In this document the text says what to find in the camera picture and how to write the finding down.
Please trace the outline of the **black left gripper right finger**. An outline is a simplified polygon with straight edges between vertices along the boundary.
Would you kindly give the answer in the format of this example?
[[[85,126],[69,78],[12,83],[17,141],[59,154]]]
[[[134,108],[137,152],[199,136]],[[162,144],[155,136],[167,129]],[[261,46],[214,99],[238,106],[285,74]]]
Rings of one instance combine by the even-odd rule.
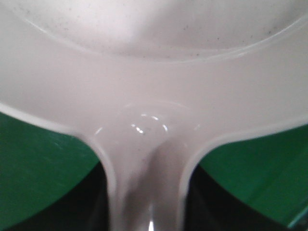
[[[223,189],[200,166],[192,174],[185,208],[186,231],[287,231]]]

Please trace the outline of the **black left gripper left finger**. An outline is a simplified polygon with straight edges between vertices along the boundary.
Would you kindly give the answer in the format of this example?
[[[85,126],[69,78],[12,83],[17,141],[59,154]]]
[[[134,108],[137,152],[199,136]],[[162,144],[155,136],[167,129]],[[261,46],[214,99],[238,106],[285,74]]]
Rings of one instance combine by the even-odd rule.
[[[105,171],[98,163],[71,191],[7,231],[108,231]]]

